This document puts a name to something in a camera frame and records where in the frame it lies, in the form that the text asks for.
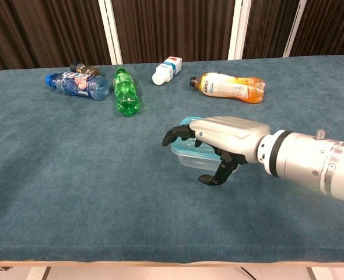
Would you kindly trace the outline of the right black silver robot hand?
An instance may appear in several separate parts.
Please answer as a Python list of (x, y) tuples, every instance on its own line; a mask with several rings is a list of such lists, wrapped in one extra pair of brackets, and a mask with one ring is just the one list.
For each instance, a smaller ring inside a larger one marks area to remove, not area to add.
[(167, 146), (177, 138), (183, 141), (194, 138), (195, 147), (202, 143), (211, 146), (221, 163), (213, 176), (203, 174), (199, 181), (209, 186), (218, 186), (227, 181), (238, 165), (259, 163), (259, 143), (269, 134), (270, 127), (260, 122), (231, 116), (207, 117), (173, 127), (166, 132), (162, 145)]

